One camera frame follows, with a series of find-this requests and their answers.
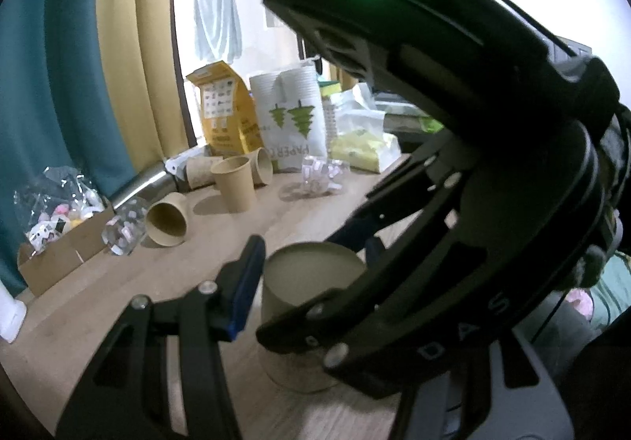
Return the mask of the clear bag of toys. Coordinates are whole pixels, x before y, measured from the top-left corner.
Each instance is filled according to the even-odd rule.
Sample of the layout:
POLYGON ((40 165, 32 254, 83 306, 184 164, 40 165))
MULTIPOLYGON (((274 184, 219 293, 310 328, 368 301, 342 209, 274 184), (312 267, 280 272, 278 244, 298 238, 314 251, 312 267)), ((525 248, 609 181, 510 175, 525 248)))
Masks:
POLYGON ((76 167, 46 167, 18 188, 13 199, 32 255, 44 252, 106 208, 92 180, 76 167))

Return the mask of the teal curtain left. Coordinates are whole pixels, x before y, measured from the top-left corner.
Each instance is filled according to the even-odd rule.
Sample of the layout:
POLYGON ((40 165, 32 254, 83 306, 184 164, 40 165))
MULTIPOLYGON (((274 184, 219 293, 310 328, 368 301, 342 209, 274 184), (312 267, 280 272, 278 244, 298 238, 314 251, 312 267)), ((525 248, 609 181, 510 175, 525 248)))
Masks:
POLYGON ((136 174, 107 92, 96 0, 1 3, 1 280, 26 282, 14 193, 46 167, 83 170, 111 196, 136 174))

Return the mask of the brown cup at back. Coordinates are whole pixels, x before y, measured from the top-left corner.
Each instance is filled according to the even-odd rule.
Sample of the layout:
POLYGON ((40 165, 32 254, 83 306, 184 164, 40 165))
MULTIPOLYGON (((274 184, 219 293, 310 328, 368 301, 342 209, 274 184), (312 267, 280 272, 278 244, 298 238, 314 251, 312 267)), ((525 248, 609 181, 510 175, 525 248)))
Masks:
POLYGON ((187 160, 185 164, 186 181, 191 190, 213 185, 215 177, 212 167, 222 161, 221 157, 195 156, 187 160))

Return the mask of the small clear packet left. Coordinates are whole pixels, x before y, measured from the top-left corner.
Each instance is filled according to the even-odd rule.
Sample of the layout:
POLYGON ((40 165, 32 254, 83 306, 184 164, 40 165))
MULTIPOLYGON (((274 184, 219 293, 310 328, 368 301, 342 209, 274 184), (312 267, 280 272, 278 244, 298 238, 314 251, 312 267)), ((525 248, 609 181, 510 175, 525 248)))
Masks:
POLYGON ((142 197, 133 197, 120 206, 114 216, 106 222, 102 240, 109 251, 117 256, 126 256, 147 235, 146 216, 149 204, 142 197))

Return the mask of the hanging blue towel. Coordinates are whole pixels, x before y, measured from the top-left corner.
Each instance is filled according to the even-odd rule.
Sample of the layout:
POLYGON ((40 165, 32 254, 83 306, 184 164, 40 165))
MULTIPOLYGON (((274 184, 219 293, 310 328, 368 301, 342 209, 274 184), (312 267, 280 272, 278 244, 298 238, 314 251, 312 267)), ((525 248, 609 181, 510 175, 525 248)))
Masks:
POLYGON ((196 50, 201 61, 232 64, 241 57, 242 29, 236 0, 195 0, 196 50))

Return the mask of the brown cardboard box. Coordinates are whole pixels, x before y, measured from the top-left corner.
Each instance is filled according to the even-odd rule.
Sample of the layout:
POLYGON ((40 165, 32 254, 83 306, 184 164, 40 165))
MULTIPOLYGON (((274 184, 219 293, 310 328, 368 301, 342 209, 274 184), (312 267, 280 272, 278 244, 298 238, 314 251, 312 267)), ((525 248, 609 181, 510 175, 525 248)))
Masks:
POLYGON ((59 240, 35 254, 30 243, 21 244, 17 252, 17 266, 21 276, 35 297, 45 294, 90 258, 102 252, 105 244, 102 232, 113 218, 108 206, 91 219, 72 229, 59 240))

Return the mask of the mustard curtain left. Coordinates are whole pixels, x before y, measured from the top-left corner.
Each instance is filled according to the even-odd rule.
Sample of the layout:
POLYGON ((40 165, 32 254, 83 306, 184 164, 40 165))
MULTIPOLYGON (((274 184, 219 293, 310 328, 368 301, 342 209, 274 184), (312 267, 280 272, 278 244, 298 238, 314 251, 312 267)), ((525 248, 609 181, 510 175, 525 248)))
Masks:
POLYGON ((134 169, 188 149, 172 0, 96 0, 96 19, 112 111, 134 169))

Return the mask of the brown cup lying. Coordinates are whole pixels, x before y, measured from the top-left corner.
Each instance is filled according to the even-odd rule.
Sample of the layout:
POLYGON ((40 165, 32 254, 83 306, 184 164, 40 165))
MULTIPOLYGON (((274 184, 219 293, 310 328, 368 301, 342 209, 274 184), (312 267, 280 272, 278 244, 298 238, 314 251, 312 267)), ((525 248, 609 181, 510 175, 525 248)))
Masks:
POLYGON ((255 185, 269 185, 273 180, 274 170, 269 152, 260 147, 248 155, 252 181, 255 185))
POLYGON ((172 192, 153 204, 147 212, 147 235, 160 247, 176 247, 187 238, 189 216, 187 197, 172 192))

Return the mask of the yellow tissue pack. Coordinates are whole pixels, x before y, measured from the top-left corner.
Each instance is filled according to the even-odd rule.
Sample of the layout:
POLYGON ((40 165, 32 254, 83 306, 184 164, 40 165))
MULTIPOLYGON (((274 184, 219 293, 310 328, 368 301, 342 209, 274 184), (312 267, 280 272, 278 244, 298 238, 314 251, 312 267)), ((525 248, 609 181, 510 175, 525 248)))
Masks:
POLYGON ((375 135, 359 129, 333 139, 330 155, 332 159, 347 162, 355 169, 381 174, 401 157, 401 149, 393 134, 383 132, 375 135))

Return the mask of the white paper cup pack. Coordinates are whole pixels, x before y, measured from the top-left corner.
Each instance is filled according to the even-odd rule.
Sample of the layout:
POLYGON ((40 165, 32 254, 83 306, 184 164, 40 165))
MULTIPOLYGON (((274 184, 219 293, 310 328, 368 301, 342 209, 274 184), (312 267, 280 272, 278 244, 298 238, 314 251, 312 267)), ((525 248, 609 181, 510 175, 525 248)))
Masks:
POLYGON ((326 125, 314 63, 249 79, 261 139, 276 173, 298 172, 305 156, 326 157, 326 125))

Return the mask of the white perforated basket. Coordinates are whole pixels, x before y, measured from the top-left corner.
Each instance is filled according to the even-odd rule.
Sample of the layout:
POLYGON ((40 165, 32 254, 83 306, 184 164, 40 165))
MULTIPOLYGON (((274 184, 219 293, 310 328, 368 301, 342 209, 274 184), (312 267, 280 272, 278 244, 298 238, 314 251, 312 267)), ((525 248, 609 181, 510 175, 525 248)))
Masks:
POLYGON ((337 107, 335 102, 332 100, 332 96, 325 96, 322 98, 322 107, 325 119, 326 138, 327 141, 330 142, 333 139, 336 139, 338 135, 336 119, 337 107))

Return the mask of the brown cup lying behind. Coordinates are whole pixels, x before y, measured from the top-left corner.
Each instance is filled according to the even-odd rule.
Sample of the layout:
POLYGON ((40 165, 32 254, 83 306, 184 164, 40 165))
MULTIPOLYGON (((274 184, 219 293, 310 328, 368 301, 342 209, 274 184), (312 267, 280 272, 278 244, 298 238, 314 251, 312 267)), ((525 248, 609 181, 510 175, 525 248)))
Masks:
POLYGON ((248 155, 252 181, 255 185, 269 185, 273 180, 274 170, 269 152, 260 147, 248 155))

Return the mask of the white plastic bag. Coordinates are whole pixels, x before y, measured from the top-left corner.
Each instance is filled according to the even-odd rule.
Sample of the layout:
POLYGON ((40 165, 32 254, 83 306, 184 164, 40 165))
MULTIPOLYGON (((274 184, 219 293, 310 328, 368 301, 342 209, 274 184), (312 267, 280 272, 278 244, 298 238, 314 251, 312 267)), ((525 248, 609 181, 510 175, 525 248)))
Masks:
POLYGON ((360 82, 351 90, 332 94, 329 100, 337 135, 359 130, 377 138, 383 135, 385 112, 377 108, 367 83, 360 82))

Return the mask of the yellow paper bag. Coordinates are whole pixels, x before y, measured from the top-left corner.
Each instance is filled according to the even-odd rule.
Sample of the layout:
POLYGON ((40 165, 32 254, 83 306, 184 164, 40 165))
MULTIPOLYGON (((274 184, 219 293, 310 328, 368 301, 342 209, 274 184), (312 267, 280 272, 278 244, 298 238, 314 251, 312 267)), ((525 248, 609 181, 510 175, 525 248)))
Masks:
POLYGON ((226 62, 198 68, 186 79, 200 93, 202 130, 213 154, 246 155, 263 146, 254 98, 226 62))

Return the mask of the yellow green sponge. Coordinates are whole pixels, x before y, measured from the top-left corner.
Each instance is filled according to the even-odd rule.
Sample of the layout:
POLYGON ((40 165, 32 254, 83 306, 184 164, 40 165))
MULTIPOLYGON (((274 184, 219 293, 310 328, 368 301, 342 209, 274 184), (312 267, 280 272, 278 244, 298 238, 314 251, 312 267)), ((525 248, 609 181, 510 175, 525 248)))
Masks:
POLYGON ((317 84, 322 98, 341 92, 341 84, 338 81, 319 81, 317 84))

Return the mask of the green plastic bag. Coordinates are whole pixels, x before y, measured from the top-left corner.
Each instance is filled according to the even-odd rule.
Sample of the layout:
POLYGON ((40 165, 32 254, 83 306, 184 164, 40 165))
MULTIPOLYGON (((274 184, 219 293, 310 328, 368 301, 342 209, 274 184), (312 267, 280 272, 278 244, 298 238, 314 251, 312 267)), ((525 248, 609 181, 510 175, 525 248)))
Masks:
POLYGON ((444 128, 441 122, 429 116, 421 116, 419 123, 421 130, 428 134, 439 132, 444 128))

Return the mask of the patterned brown paper cup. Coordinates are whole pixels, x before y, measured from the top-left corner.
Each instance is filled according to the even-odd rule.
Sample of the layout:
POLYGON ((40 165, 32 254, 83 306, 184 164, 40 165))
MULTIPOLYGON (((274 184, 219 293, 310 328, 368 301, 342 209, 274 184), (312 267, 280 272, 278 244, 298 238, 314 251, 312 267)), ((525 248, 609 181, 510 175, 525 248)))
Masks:
MULTIPOLYGON (((366 270, 346 247, 330 242, 299 242, 274 252, 263 271, 261 321, 290 312, 332 289, 349 287, 366 270)), ((322 369, 323 351, 274 354, 260 346, 259 361, 270 380, 300 394, 326 391, 337 380, 322 369)))

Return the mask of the brown cup lying left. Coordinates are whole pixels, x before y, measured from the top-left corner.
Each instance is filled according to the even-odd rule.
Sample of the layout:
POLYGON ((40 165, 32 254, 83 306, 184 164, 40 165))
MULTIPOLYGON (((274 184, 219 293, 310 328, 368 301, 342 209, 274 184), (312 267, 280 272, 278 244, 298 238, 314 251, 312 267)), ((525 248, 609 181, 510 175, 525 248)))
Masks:
POLYGON ((147 235, 160 247, 176 247, 187 238, 189 216, 187 197, 172 192, 153 204, 147 212, 147 235))

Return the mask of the upright plain brown cup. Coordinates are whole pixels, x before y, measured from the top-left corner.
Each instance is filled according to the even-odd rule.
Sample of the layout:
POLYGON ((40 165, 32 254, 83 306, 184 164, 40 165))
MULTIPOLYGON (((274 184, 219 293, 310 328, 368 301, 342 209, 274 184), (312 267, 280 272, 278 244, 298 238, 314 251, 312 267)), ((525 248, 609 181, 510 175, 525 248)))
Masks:
POLYGON ((254 178, 250 160, 246 156, 216 162, 211 167, 211 173, 229 212, 245 212, 254 206, 254 178))

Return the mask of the steel thermos bottle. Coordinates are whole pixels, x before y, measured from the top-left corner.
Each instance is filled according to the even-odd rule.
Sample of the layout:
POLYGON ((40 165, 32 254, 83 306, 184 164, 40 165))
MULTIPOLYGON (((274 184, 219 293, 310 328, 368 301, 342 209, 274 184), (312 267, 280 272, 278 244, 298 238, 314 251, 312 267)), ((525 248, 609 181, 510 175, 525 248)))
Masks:
POLYGON ((168 172, 164 162, 158 162, 123 185, 109 200, 113 209, 118 210, 133 198, 140 197, 153 204, 176 191, 175 177, 168 172))

